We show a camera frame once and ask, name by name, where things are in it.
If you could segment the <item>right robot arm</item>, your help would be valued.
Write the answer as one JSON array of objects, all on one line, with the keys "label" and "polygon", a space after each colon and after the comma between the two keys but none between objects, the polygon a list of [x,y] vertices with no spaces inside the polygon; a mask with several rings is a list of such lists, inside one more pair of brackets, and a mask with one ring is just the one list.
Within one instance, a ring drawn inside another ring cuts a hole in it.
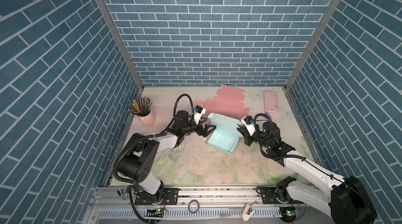
[{"label": "right robot arm", "polygon": [[272,121],[260,130],[250,116],[242,120],[237,130],[246,145],[257,143],[261,154],[304,177],[312,186],[288,176],[277,183],[280,202],[301,201],[325,213],[336,224],[372,224],[378,214],[363,185],[355,178],[331,172],[309,160],[294,147],[281,140],[280,131]]}]

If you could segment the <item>mint green paper box sheet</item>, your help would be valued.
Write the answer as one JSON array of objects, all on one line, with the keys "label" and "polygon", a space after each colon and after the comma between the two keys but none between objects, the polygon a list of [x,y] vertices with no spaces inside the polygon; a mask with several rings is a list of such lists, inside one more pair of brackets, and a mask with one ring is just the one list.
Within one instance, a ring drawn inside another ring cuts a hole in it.
[{"label": "mint green paper box sheet", "polygon": [[233,155],[242,134],[237,130],[242,125],[238,119],[211,113],[208,115],[212,125],[216,126],[208,140],[208,144],[229,155]]}]

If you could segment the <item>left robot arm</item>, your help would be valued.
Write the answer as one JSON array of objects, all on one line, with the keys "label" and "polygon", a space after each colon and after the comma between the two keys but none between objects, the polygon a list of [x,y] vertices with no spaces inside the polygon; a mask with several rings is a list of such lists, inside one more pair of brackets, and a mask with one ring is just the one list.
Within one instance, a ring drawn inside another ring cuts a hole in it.
[{"label": "left robot arm", "polygon": [[190,95],[180,95],[173,108],[173,117],[163,131],[148,136],[140,133],[131,136],[115,161],[113,177],[159,201],[164,185],[151,172],[157,153],[178,147],[184,137],[192,133],[208,137],[216,126],[206,123],[204,113],[203,107],[194,106]]}]

